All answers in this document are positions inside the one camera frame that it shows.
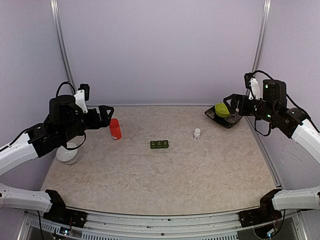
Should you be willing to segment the orange pill bottle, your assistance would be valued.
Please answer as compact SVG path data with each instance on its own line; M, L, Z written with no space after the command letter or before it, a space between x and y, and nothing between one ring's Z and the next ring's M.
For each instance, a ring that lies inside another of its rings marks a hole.
M114 140L119 140L122 137L120 123L118 119L112 118L109 124L110 135Z

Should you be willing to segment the green weekly pill organizer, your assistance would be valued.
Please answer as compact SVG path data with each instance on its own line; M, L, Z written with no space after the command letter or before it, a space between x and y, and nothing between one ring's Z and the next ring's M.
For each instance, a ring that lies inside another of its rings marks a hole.
M151 149L167 149L169 147L168 140L152 140L150 141Z

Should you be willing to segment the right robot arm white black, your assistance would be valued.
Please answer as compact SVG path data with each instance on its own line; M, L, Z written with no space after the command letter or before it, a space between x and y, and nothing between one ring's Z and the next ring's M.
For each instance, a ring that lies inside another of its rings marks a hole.
M231 94L223 99L228 111L240 116L252 116L269 123L269 128L279 129L286 137L302 146L317 162L320 160L320 133L309 115L298 107L287 107L286 83L276 79L263 80L262 98L256 79L247 84L249 95ZM275 213L284 210L319 210L319 186L281 190L274 189L260 199L256 218L266 222Z

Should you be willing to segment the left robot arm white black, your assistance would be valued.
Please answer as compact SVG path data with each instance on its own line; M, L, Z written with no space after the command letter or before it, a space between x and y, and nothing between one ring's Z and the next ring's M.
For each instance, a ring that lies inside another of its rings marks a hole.
M12 142L0 150L0 173L3 175L28 161L41 158L87 130L97 130L110 125L114 108L100 105L87 108L81 91L75 95L59 95L49 101L49 114L43 123L23 130ZM63 223L70 218L61 196L55 190L32 191L0 186L0 206L50 213Z

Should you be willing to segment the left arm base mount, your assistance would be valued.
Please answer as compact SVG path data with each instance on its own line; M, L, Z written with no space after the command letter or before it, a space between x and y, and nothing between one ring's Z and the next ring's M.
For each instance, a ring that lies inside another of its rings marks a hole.
M87 213L70 208L54 208L43 214L43 218L69 227L84 228Z

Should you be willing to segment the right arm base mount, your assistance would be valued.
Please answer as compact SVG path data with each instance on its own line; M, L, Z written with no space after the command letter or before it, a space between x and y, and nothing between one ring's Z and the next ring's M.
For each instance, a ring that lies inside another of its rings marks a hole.
M282 218L281 211L261 210L260 207L249 210L243 210L238 213L240 224L242 228L260 225L268 222L275 221L276 219Z

